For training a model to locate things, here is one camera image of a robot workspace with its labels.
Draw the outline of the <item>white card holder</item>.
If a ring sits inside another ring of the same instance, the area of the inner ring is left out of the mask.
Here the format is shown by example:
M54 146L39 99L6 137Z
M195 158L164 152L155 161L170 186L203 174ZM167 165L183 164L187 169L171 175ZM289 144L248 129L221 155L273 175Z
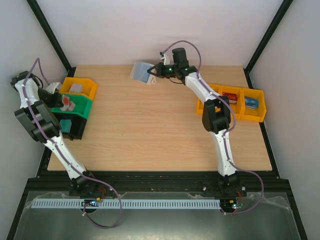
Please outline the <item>white card holder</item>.
M157 82L156 77L147 72L147 70L153 67L153 64L136 61L132 67L129 77L147 85L155 85Z

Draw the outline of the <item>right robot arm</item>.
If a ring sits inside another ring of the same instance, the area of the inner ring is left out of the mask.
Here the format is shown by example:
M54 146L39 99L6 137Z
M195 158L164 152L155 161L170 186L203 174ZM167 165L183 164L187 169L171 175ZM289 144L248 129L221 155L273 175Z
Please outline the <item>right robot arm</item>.
M190 66L186 50L183 47L172 50L173 63L170 63L166 51L160 53L161 62L147 70L158 78L176 78L193 91L203 104L202 125L213 138L218 173L216 187L221 195L229 196L239 186L240 180L235 167L230 144L232 112L229 98L213 90L201 77L195 66Z

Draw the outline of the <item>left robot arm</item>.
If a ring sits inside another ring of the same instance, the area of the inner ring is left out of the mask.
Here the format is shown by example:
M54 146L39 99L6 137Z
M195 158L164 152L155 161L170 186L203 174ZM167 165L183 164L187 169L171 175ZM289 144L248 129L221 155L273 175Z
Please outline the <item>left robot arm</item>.
M70 178L70 193L81 197L98 196L98 182L65 143L60 119L51 111L64 105L59 93L60 83L43 88L43 82L36 75L23 71L13 77L10 84L20 97L15 117L33 140L45 145L62 163Z

